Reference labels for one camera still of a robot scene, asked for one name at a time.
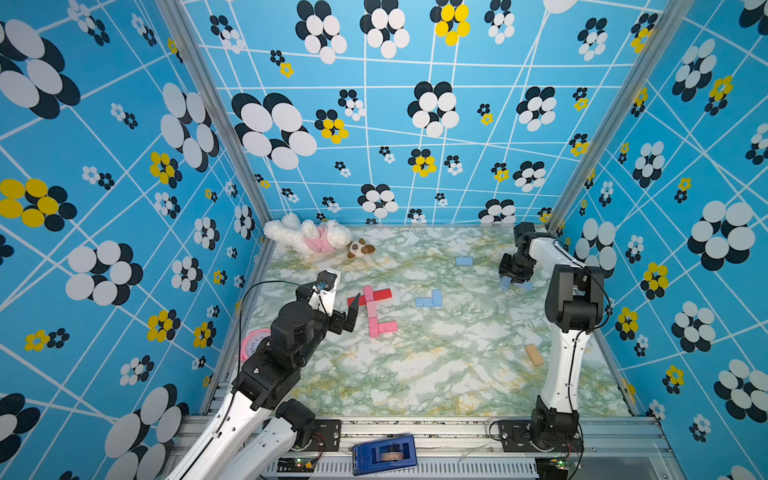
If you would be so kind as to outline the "white pink plush toy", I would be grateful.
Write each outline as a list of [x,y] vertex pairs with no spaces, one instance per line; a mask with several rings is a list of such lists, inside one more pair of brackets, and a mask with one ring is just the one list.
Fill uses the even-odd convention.
[[336,220],[315,224],[301,221],[295,213],[287,213],[279,220],[264,224],[264,235],[299,254],[332,254],[352,241],[350,230]]

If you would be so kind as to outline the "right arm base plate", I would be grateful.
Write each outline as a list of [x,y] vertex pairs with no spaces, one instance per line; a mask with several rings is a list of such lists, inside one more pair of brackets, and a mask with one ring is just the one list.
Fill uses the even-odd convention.
[[505,453],[580,453],[583,438],[579,433],[546,435],[539,444],[533,442],[529,420],[496,420],[489,435],[502,444]]

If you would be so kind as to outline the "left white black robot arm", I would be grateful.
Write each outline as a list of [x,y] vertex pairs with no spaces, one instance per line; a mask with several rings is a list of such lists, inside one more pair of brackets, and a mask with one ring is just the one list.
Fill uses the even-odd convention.
[[256,479],[294,446],[311,439],[315,414],[288,400],[317,347],[331,332],[355,329],[359,299],[334,309],[340,274],[324,270],[299,285],[270,325],[270,335],[238,367],[230,391],[170,479]]

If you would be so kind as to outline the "left circuit board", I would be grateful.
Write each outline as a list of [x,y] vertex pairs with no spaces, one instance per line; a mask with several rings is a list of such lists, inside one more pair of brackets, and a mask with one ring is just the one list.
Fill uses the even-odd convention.
[[278,470],[281,473],[313,473],[317,464],[317,458],[283,458],[278,462]]

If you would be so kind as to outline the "blue box device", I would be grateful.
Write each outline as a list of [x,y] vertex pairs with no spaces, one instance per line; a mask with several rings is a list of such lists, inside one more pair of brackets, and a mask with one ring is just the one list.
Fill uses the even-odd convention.
[[396,436],[352,447],[354,476],[377,474],[418,465],[415,438]]

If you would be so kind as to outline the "wooden block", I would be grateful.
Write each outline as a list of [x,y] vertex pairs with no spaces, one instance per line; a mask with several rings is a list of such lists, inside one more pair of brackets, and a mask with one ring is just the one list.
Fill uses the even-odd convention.
[[528,344],[524,347],[524,350],[533,366],[538,367],[546,363],[536,345]]

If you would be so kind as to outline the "aluminium front rail frame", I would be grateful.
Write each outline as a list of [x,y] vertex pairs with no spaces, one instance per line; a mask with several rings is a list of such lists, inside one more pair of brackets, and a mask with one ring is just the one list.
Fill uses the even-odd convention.
[[[352,447],[412,435],[418,465],[377,473],[379,479],[681,479],[682,468],[660,424],[640,417],[580,421],[580,453],[505,453],[489,435],[496,420],[521,417],[347,417],[338,452],[289,450],[279,458],[317,458],[313,473],[281,473],[278,462],[256,479],[351,479]],[[563,458],[568,473],[540,475],[537,458]]]

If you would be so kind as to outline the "small brown white plush dog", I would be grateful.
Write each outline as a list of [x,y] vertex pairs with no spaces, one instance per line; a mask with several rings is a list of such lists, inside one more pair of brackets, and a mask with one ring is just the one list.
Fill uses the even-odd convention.
[[367,255],[373,254],[375,251],[376,251],[376,247],[374,245],[367,242],[363,238],[359,238],[357,240],[353,240],[348,245],[347,258],[348,259],[363,258]]

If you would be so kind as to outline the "pink alarm clock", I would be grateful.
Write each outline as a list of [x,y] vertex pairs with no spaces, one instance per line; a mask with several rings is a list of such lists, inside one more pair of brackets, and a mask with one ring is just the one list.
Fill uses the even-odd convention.
[[250,332],[241,343],[240,360],[247,361],[258,349],[261,342],[270,337],[270,329],[264,328]]

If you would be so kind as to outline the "right circuit board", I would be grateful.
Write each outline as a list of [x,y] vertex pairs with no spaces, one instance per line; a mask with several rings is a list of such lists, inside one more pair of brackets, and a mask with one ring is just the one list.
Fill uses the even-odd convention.
[[568,463],[563,458],[537,458],[536,467],[540,475],[552,472],[568,473]]

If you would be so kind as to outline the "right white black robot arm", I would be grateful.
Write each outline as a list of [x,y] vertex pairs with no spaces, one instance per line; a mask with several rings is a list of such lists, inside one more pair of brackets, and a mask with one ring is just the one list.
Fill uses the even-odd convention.
[[530,222],[516,225],[513,234],[516,250],[503,255],[500,276],[524,284],[537,266],[550,275],[544,314],[551,351],[531,415],[530,441],[541,450],[552,450],[563,443],[573,445],[581,435],[578,386],[586,346],[605,313],[604,273],[573,257]]

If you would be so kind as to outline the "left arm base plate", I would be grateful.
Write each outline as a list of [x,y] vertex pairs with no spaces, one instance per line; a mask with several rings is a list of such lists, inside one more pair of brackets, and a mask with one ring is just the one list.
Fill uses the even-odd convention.
[[309,443],[301,452],[338,452],[341,440],[342,421],[338,419],[316,419],[310,431]]

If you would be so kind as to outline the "circuit board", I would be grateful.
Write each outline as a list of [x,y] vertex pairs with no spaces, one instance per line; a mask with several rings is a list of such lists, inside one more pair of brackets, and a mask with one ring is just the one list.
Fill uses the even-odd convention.
[[281,473],[313,473],[317,464],[317,458],[283,458],[278,462],[278,470]]
[[568,473],[568,463],[563,458],[537,458],[536,467],[540,475],[552,472]]

